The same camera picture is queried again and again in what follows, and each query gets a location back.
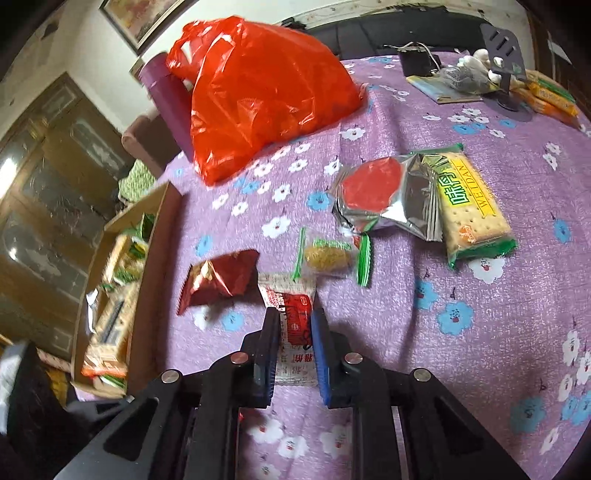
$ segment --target red plastic bag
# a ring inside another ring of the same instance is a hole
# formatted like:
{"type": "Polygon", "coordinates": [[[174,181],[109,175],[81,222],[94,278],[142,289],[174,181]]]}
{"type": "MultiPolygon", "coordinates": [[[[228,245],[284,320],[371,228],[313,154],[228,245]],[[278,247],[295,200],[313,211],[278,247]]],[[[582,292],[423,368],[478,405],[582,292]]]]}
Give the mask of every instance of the red plastic bag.
{"type": "Polygon", "coordinates": [[[195,85],[193,161],[207,185],[246,167],[265,145],[310,134],[361,106],[349,73],[319,40],[240,17],[185,25],[167,66],[195,85]]]}

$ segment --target cracker package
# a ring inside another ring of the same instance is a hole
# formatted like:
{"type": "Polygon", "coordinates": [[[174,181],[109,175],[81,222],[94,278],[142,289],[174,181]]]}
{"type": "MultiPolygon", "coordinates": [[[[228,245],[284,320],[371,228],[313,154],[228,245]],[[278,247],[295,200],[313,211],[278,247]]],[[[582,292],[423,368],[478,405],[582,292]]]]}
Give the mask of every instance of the cracker package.
{"type": "Polygon", "coordinates": [[[343,236],[302,227],[292,279],[302,276],[356,277],[367,287],[371,269],[371,247],[366,233],[343,236]]]}
{"type": "Polygon", "coordinates": [[[450,267],[461,258],[498,257],[517,247],[495,198],[458,145],[423,155],[423,162],[437,173],[450,267]]]}

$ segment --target silver foil snack bag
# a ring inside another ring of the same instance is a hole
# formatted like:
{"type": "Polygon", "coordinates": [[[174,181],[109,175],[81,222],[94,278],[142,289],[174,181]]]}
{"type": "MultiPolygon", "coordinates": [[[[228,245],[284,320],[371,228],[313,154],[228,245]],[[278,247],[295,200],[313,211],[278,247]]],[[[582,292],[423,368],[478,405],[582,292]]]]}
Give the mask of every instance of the silver foil snack bag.
{"type": "Polygon", "coordinates": [[[436,173],[421,154],[379,158],[342,168],[332,187],[342,227],[365,233],[391,225],[441,242],[436,173]]]}

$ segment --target wooden cabinet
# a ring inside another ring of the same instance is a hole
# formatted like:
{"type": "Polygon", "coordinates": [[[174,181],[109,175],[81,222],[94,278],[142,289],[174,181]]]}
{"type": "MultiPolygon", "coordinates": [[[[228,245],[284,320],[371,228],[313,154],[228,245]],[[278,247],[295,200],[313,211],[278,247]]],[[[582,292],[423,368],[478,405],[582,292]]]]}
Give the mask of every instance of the wooden cabinet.
{"type": "Polygon", "coordinates": [[[95,246],[133,159],[67,76],[0,144],[0,334],[70,359],[95,246]]]}

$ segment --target metal screw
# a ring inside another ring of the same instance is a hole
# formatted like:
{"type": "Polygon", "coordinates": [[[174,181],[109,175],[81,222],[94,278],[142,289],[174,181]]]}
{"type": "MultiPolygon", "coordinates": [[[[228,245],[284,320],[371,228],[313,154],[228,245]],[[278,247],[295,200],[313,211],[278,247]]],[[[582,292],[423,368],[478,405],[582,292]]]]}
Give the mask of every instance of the metal screw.
{"type": "Polygon", "coordinates": [[[424,368],[417,368],[413,375],[419,382],[428,382],[431,380],[431,372],[424,368]]]}
{"type": "Polygon", "coordinates": [[[363,357],[361,356],[361,353],[349,352],[347,355],[345,355],[345,362],[347,362],[349,365],[357,365],[362,361],[363,357]]]}
{"type": "Polygon", "coordinates": [[[175,383],[180,378],[176,370],[166,370],[160,377],[163,383],[175,383]]]}
{"type": "Polygon", "coordinates": [[[248,362],[248,353],[244,352],[234,352],[230,356],[230,361],[235,365],[242,365],[248,362]]]}

